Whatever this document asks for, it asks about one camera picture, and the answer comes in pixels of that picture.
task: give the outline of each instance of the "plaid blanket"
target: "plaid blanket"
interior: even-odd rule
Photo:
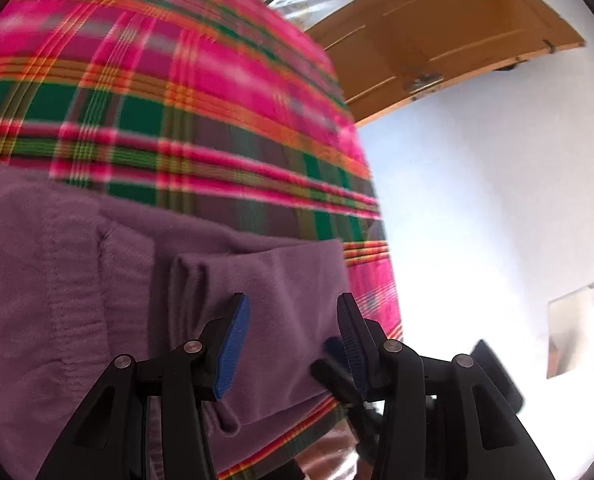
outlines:
[[[325,53],[257,0],[11,0],[0,161],[263,235],[345,242],[352,292],[400,317],[379,207]],[[333,400],[220,478],[263,475]]]

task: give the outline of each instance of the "purple cloth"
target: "purple cloth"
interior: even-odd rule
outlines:
[[[35,478],[112,357],[168,352],[234,292],[250,297],[251,321],[231,389],[205,406],[215,468],[324,399],[308,368],[349,288],[339,241],[242,234],[44,179],[0,165],[0,462],[14,480]]]

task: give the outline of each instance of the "blue gripper pad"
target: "blue gripper pad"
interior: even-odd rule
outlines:
[[[362,348],[362,338],[359,334],[358,328],[355,325],[356,320],[353,320],[350,309],[359,309],[354,302],[351,294],[342,294],[337,299],[337,324],[339,325],[339,332],[341,339],[344,342],[344,349],[346,350],[346,358],[354,381],[354,387],[364,396],[370,389],[370,379],[368,377],[368,356]]]
[[[341,341],[341,338],[329,337],[326,339],[324,341],[324,351],[342,368],[348,372],[350,371],[348,359],[346,358],[346,349],[344,348],[344,343]]]
[[[241,349],[246,340],[248,324],[250,323],[250,301],[245,294],[240,295],[235,315],[228,329],[228,333],[221,345],[217,358],[217,380],[213,391],[217,399],[221,399],[232,385],[232,379],[237,370]]]

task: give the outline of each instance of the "door hinge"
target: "door hinge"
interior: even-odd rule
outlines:
[[[415,79],[412,84],[406,88],[409,94],[416,94],[422,90],[426,90],[432,86],[438,85],[443,81],[443,75],[441,74],[423,74]]]
[[[543,40],[543,42],[550,49],[551,54],[554,54],[557,51],[557,47],[555,45],[553,45],[552,43],[550,43],[548,40]]]

